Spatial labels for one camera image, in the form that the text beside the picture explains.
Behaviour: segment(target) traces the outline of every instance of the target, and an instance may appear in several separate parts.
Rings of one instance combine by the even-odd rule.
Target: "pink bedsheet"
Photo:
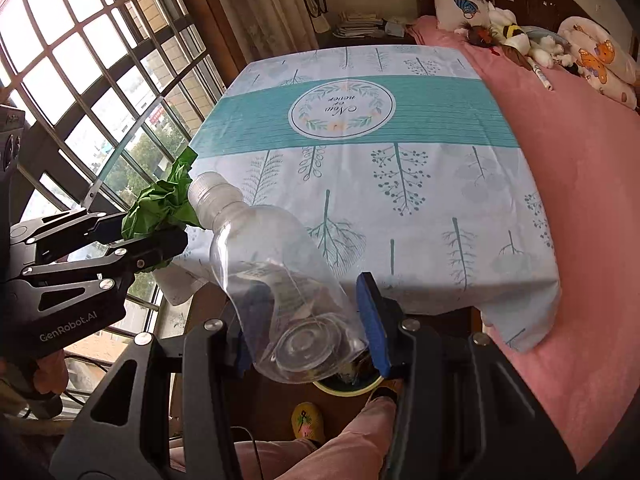
[[[522,147],[545,205],[562,286],[551,333],[518,354],[501,345],[571,450],[578,470],[640,385],[640,116],[561,68],[532,72],[437,30],[418,44],[464,53]]]

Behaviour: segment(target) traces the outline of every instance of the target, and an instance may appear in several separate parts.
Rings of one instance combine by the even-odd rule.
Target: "stack of papers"
[[[341,15],[342,22],[334,30],[337,38],[381,38],[385,35],[385,20],[375,14],[352,12]]]

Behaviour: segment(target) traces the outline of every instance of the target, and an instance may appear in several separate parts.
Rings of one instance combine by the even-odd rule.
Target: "person's hand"
[[[69,373],[66,370],[65,353],[59,350],[51,355],[38,359],[38,369],[33,375],[33,386],[41,394],[53,392],[61,394],[66,389]],[[0,376],[4,375],[6,362],[0,357]]]

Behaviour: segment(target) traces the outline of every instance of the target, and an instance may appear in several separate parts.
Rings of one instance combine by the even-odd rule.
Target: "plastic bottle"
[[[366,348],[355,307],[295,216],[249,206],[214,172],[191,183],[189,202],[214,232],[209,261],[261,374],[281,383],[317,381]]]

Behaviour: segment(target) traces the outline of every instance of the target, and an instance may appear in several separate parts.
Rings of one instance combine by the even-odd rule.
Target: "green cloth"
[[[140,192],[122,220],[122,237],[125,240],[148,235],[171,225],[178,225],[183,229],[187,225],[202,227],[187,196],[191,184],[189,170],[197,156],[198,154],[187,146],[175,159],[166,180],[158,180]],[[165,267],[170,261],[144,271]]]

